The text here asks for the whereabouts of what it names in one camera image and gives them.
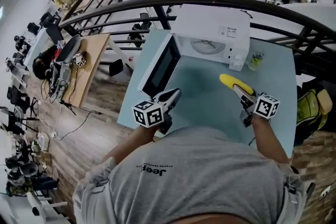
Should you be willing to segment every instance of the jeep logo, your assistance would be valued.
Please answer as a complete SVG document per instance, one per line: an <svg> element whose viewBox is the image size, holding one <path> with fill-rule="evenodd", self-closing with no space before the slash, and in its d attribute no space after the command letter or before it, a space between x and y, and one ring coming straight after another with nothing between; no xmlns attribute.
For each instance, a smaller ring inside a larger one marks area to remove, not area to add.
<svg viewBox="0 0 336 224"><path fill-rule="evenodd" d="M148 172L148 173L153 173L154 175L159 175L159 176L162 176L162 174L164 172L166 172L166 170L159 170L159 169L149 168L149 167L147 167L147 165L142 166L141 171L145 171L145 172Z"/></svg>

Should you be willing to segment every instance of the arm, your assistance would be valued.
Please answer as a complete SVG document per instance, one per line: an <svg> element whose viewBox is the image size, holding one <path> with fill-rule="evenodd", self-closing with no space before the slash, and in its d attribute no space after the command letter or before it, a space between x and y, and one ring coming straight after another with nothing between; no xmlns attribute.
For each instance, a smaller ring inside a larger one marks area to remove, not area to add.
<svg viewBox="0 0 336 224"><path fill-rule="evenodd" d="M113 157L115 164L118 165L123 159L135 151L138 147L152 142L155 132L159 126L154 126L149 129L139 126L136 128L123 143L116 146L104 158L103 162Z"/></svg>
<svg viewBox="0 0 336 224"><path fill-rule="evenodd" d="M258 151L263 156L273 159L277 163L289 164L287 155L267 120L254 115L252 126Z"/></svg>
<svg viewBox="0 0 336 224"><path fill-rule="evenodd" d="M63 9L64 3L61 0L54 0L54 3L57 5L58 8Z"/></svg>

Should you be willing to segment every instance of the light blue table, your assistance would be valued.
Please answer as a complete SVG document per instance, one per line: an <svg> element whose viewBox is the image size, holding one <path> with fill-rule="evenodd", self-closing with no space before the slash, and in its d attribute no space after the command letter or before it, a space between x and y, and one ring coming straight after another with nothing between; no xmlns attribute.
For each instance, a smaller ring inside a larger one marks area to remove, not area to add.
<svg viewBox="0 0 336 224"><path fill-rule="evenodd" d="M168 30L151 30L149 33L127 89L118 123L131 128L137 127L132 107L139 101L148 99L137 87L167 33ZM236 142L248 144L253 139L252 127L245 128L239 118L243 108L239 98L219 80L219 75L226 73L242 80L256 91L267 92L280 100L271 126L290 157L297 117L293 54L290 49L251 39L248 59L256 50L261 50L265 58L255 72L247 66L237 72L229 70L227 65L219 62L182 56L166 87L182 90L180 101L171 111L173 125L169 131L184 126L203 125L222 130Z"/></svg>

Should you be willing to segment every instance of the ceiling light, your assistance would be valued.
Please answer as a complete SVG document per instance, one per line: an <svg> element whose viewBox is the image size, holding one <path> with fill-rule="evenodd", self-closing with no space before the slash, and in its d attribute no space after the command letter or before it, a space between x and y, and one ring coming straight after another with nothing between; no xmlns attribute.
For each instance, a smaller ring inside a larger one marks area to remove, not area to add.
<svg viewBox="0 0 336 224"><path fill-rule="evenodd" d="M4 15L4 6L2 6L0 8L0 20L1 20L1 18L2 18L3 15Z"/></svg>

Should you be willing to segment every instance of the gray t-shirt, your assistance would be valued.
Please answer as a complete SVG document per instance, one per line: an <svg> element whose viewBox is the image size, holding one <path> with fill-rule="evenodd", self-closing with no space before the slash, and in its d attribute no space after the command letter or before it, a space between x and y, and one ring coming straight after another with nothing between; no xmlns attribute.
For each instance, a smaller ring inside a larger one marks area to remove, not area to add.
<svg viewBox="0 0 336 224"><path fill-rule="evenodd" d="M78 185L77 222L169 223L226 213L252 224L276 223L285 173L254 148L226 140L215 129L186 127L117 166L110 158Z"/></svg>

